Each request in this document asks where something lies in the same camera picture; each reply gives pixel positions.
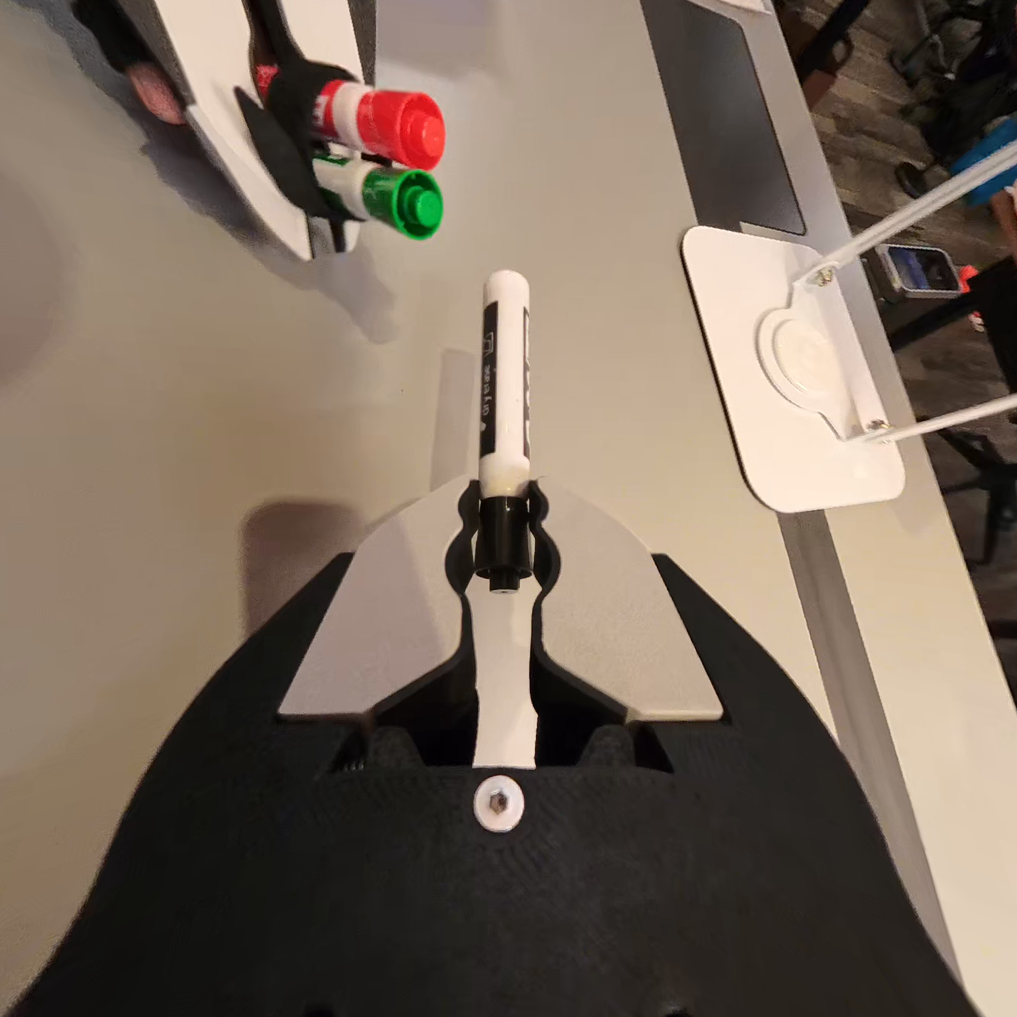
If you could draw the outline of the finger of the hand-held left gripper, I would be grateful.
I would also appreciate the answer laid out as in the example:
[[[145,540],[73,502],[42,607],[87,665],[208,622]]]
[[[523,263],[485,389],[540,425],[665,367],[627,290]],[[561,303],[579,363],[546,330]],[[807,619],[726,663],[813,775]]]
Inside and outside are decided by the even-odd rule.
[[[375,76],[375,1],[264,1],[262,25],[275,63],[300,59]]]
[[[253,29],[241,1],[157,1],[189,99],[185,112],[212,162],[264,230],[310,261],[309,222],[283,196],[251,139],[239,97],[261,107],[253,75]]]

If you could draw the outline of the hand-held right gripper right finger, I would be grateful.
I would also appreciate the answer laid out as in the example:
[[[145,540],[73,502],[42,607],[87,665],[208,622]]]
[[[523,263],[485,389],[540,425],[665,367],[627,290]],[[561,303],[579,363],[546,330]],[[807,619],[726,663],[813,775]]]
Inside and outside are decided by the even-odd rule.
[[[559,482],[533,485],[533,648],[627,721],[713,721],[722,706],[649,547]]]

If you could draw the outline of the green marker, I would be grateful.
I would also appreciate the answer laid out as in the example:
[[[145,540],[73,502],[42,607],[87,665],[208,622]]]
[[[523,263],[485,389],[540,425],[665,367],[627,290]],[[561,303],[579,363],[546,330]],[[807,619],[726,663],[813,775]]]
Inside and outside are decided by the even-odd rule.
[[[337,157],[312,159],[312,170],[331,210],[360,222],[383,222],[414,240],[439,232],[443,196],[426,171]]]

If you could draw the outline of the black marker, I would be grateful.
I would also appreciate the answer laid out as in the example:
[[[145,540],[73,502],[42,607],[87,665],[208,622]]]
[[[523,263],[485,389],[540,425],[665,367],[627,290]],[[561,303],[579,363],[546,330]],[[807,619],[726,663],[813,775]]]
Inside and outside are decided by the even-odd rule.
[[[513,594],[532,575],[529,283],[512,270],[491,273],[483,303],[474,569],[490,592]]]

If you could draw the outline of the red marker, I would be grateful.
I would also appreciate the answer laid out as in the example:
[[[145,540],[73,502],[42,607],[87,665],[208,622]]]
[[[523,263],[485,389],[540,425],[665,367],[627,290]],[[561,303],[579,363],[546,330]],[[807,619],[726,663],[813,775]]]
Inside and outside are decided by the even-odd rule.
[[[344,68],[309,61],[256,64],[254,81],[299,144],[338,145],[423,171],[443,158],[447,128],[430,95],[378,89]]]

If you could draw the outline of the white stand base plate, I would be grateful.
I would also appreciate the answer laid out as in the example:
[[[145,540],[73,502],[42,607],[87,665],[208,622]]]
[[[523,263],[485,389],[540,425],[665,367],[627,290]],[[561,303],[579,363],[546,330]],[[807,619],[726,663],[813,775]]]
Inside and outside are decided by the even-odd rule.
[[[708,226],[680,251],[747,487],[779,514],[885,502],[903,491],[896,444],[1015,409],[1016,397],[891,426],[836,279],[855,261],[1016,163],[995,151],[840,247]]]

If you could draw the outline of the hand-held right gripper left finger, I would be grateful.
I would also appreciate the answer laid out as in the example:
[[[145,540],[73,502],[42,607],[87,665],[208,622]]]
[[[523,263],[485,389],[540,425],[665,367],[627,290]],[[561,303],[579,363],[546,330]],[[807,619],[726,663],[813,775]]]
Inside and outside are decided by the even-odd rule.
[[[279,707],[285,718],[448,720],[478,705],[472,619],[477,485],[448,482],[377,526]]]

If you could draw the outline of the small smartphone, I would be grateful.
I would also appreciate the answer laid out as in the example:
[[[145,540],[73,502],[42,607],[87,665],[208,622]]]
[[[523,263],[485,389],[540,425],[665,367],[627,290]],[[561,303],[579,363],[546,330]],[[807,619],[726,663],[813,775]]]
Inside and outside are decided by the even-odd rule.
[[[964,293],[956,264],[941,248],[883,243],[871,250],[871,267],[881,296],[890,303],[949,300]]]

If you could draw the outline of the person's left hand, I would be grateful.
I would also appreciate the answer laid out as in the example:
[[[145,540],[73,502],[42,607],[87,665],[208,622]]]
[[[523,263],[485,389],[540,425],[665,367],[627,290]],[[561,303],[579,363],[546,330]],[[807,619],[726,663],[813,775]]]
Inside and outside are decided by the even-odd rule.
[[[139,62],[127,67],[126,77],[146,110],[169,125],[186,124],[186,116],[173,84],[158,65]]]

